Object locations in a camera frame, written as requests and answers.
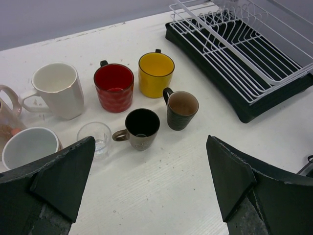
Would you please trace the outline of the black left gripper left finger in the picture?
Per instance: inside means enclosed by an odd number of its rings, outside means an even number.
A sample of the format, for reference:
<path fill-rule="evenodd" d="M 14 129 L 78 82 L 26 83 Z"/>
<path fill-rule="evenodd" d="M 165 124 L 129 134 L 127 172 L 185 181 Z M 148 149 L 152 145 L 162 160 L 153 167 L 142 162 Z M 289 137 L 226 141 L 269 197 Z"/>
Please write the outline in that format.
<path fill-rule="evenodd" d="M 75 223 L 94 157 L 95 139 L 0 174 L 2 235 L 67 235 Z"/>

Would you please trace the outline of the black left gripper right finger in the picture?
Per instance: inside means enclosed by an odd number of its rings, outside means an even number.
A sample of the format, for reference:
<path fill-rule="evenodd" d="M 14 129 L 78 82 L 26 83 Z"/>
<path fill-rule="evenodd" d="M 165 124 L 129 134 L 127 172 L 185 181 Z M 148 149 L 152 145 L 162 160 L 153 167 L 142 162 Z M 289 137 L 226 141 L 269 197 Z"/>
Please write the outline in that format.
<path fill-rule="evenodd" d="M 217 137 L 206 142 L 223 221 L 231 235 L 310 235 L 313 178 L 239 151 Z"/>

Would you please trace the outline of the terracotta orange cup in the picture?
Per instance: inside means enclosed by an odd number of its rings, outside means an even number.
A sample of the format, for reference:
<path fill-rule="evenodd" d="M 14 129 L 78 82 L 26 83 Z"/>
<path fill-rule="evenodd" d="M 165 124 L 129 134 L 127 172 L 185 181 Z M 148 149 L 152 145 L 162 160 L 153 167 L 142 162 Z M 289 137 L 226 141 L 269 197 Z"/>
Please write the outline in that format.
<path fill-rule="evenodd" d="M 4 146 L 2 162 L 12 170 L 63 149 L 57 135 L 44 127 L 32 127 L 18 132 Z"/>

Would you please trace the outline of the pink beige mug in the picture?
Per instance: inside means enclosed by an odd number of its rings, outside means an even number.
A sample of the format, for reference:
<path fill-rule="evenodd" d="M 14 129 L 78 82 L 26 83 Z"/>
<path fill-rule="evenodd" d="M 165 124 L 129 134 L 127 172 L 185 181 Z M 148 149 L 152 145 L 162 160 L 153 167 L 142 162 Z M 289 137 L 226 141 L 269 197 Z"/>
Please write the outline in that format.
<path fill-rule="evenodd" d="M 20 121 L 19 116 L 22 106 L 19 104 L 17 94 L 8 86 L 1 85 L 0 90 L 5 92 L 11 100 L 12 109 L 0 99 L 0 151 L 13 137 L 14 129 L 24 130 L 26 126 Z"/>

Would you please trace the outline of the clear drinking glass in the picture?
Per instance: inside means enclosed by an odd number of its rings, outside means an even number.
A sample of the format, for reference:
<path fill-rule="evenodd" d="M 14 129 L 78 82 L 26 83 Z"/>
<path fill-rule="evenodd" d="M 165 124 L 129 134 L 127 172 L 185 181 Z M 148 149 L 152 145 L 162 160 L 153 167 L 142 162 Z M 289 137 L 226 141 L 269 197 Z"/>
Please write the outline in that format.
<path fill-rule="evenodd" d="M 77 140 L 92 136 L 95 138 L 94 161 L 105 160 L 111 150 L 112 132 L 108 125 L 94 121 L 85 124 L 77 133 Z"/>

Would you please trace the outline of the white mug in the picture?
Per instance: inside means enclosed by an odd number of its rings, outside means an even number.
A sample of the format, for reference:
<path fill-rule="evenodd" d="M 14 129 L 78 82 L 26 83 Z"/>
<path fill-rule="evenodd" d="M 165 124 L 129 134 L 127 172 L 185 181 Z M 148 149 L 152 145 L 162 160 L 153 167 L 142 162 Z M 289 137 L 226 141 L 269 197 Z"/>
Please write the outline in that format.
<path fill-rule="evenodd" d="M 37 69 L 32 76 L 33 89 L 19 95 L 19 104 L 29 112 L 48 113 L 71 120 L 84 110 L 84 94 L 76 68 L 66 63 L 51 63 Z M 47 107 L 28 106 L 25 100 L 41 97 Z"/>

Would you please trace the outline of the black cup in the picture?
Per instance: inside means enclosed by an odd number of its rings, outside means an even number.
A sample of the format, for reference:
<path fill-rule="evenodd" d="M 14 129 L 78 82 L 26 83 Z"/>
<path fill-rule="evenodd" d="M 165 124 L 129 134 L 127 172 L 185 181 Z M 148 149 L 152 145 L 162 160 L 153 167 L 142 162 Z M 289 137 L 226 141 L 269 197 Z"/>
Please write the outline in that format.
<path fill-rule="evenodd" d="M 198 100 L 186 91 L 174 92 L 171 88 L 163 89 L 163 98 L 167 105 L 167 124 L 175 130 L 183 130 L 199 110 Z"/>

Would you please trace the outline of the dark brown cup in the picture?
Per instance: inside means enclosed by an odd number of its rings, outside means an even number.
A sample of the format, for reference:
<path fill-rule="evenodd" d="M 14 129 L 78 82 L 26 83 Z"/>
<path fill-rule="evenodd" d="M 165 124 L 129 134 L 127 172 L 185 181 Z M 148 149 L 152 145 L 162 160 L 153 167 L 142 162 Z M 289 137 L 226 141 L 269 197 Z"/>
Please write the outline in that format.
<path fill-rule="evenodd" d="M 131 111 L 125 119 L 125 129 L 112 135 L 114 141 L 129 141 L 138 150 L 148 149 L 155 140 L 160 128 L 158 115 L 146 108 Z"/>

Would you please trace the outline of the red mug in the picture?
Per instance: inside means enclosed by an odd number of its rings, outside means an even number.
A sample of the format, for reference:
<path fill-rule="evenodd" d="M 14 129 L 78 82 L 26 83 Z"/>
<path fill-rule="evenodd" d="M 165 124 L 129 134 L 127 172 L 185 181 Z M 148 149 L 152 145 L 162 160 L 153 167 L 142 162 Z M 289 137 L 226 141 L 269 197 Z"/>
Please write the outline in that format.
<path fill-rule="evenodd" d="M 103 60 L 93 76 L 93 81 L 99 102 L 106 111 L 121 113 L 131 106 L 134 74 L 127 66 Z"/>

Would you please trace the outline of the yellow mug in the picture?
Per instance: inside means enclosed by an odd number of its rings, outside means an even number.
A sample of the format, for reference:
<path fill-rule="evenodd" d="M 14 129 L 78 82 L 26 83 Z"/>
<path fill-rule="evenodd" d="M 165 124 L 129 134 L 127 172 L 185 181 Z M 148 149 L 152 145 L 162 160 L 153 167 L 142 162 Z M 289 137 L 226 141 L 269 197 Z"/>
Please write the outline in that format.
<path fill-rule="evenodd" d="M 142 55 L 138 62 L 138 81 L 141 93 L 149 98 L 160 98 L 169 87 L 175 70 L 174 61 L 160 49 Z"/>

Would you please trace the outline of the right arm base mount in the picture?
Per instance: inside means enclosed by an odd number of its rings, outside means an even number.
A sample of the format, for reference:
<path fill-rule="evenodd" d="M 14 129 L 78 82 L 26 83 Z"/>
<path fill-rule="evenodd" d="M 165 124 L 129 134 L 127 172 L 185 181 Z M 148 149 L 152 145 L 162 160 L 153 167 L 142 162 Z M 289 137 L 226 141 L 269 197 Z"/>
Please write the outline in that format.
<path fill-rule="evenodd" d="M 313 155 L 307 157 L 308 162 L 305 164 L 303 168 L 301 168 L 297 175 L 313 177 Z"/>

